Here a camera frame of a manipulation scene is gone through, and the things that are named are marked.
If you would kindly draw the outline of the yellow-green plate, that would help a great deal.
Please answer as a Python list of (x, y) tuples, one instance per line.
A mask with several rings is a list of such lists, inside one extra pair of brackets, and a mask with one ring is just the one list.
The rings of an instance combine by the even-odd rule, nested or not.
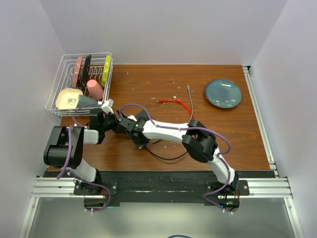
[(103, 87), (106, 86), (108, 73), (109, 73), (109, 68), (110, 68), (110, 63), (111, 63), (111, 55), (107, 55), (106, 59), (105, 59), (104, 68), (103, 68), (102, 78), (101, 78), (101, 85)]

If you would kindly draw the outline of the pink cup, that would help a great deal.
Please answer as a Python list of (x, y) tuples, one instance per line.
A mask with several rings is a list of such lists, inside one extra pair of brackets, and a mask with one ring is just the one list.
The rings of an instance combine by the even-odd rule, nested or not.
[(93, 80), (93, 79), (89, 80), (87, 82), (87, 89), (89, 91), (91, 98), (97, 101), (103, 98), (104, 91), (101, 85), (96, 80)]

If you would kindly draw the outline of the black network switch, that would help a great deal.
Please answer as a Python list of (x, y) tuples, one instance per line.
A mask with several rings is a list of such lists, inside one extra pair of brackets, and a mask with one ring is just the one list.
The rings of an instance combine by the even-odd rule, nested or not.
[(144, 126), (148, 121), (148, 115), (145, 110), (142, 110), (136, 115), (136, 120), (131, 119), (126, 130), (126, 133), (131, 137), (132, 141), (139, 149), (145, 147), (149, 142), (149, 139), (143, 134)]

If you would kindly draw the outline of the teal ceramic plate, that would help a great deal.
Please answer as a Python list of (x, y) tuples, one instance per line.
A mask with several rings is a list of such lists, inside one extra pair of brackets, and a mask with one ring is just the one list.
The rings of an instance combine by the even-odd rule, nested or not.
[(214, 106), (222, 109), (236, 107), (242, 100), (240, 88), (228, 79), (215, 79), (205, 87), (205, 97)]

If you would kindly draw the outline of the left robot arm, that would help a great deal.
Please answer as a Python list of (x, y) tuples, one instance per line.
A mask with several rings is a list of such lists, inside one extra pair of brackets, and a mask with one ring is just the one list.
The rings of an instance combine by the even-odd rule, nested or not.
[(116, 130), (118, 120), (114, 112), (100, 108), (90, 111), (88, 128), (84, 126), (55, 126), (44, 150), (44, 163), (61, 169), (57, 179), (64, 175), (79, 179), (80, 187), (95, 195), (105, 191), (100, 172), (83, 159), (85, 144), (101, 144), (105, 132)]

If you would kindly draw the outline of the cream square bowl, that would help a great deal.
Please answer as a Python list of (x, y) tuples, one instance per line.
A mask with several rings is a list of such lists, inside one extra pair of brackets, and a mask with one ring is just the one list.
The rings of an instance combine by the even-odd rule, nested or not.
[(80, 95), (83, 95), (83, 92), (79, 89), (63, 89), (57, 96), (55, 106), (60, 110), (74, 109), (78, 104)]

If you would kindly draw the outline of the black plate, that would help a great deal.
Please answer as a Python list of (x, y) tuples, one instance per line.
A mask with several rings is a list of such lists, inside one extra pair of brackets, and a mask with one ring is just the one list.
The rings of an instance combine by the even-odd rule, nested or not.
[(91, 58), (92, 58), (92, 55), (87, 55), (85, 58), (84, 67), (82, 70), (82, 77), (81, 77), (81, 81), (80, 81), (82, 87), (86, 87), (86, 83), (88, 81)]

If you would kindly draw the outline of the pink plate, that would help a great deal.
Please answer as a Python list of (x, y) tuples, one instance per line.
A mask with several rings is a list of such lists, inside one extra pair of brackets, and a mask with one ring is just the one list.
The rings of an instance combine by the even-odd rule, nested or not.
[(72, 88), (76, 88), (76, 87), (78, 87), (78, 85), (80, 85), (79, 73), (80, 73), (80, 68), (81, 68), (81, 64), (82, 64), (82, 59), (83, 59), (83, 57), (79, 56), (76, 60), (74, 72), (73, 72), (73, 77), (72, 77), (72, 81), (71, 81)]

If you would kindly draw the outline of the dark teal cup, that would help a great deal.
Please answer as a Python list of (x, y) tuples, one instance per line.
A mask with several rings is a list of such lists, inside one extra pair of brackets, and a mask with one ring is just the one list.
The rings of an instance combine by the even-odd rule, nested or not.
[(98, 101), (96, 101), (93, 98), (84, 96), (84, 95), (79, 95), (77, 97), (77, 105), (76, 108), (98, 108), (99, 104)]

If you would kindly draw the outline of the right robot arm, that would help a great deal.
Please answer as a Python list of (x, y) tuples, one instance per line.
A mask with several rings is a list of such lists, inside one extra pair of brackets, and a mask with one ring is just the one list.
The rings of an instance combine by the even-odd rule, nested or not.
[(211, 168), (223, 193), (231, 195), (238, 189), (239, 175), (223, 157), (231, 150), (230, 142), (199, 121), (175, 124), (130, 116), (120, 119), (118, 128), (130, 136), (139, 148), (154, 139), (182, 144), (192, 159)]

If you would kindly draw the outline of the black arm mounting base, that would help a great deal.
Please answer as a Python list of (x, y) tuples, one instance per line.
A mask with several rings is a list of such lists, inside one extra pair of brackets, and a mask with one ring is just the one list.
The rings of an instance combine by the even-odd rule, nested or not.
[(104, 171), (100, 180), (110, 191), (109, 207), (121, 203), (203, 203), (219, 204), (235, 211), (240, 197), (251, 195), (253, 182), (271, 181), (273, 171), (238, 172), (236, 188), (216, 190), (222, 184), (211, 171)]

